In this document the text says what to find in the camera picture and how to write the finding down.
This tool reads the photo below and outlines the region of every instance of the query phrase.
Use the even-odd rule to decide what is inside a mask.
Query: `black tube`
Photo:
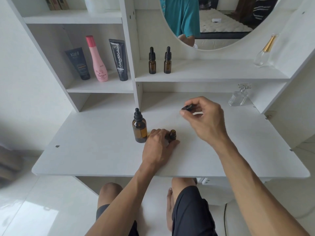
[[[86,65],[85,57],[83,54],[82,48],[76,48],[73,50],[66,50],[69,60],[75,67],[76,71],[79,73],[82,80],[90,79],[90,74],[88,70],[88,66]]]
[[[109,39],[117,72],[121,81],[128,80],[125,42],[119,39]]]

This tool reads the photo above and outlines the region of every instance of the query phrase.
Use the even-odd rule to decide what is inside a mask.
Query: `foot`
[[[174,208],[174,197],[173,197],[173,190],[169,188],[167,193],[167,207],[166,207],[166,223],[168,230],[172,231],[173,227],[173,220],[172,220],[172,213]]]

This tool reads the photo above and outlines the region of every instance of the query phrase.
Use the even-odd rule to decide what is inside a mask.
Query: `person in teal shirt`
[[[198,0],[160,0],[163,15],[173,33],[184,43],[194,46],[200,36]]]

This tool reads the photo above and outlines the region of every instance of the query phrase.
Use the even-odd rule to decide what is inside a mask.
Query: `dark shorts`
[[[104,205],[97,209],[96,219],[108,206]],[[201,198],[196,186],[188,186],[178,195],[172,219],[173,236],[217,236],[208,202]],[[132,225],[129,236],[139,236],[136,221]]]

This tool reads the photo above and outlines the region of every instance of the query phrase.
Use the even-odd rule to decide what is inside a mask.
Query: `round mirror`
[[[185,44],[202,50],[231,45],[271,13],[278,0],[160,0],[170,29]]]

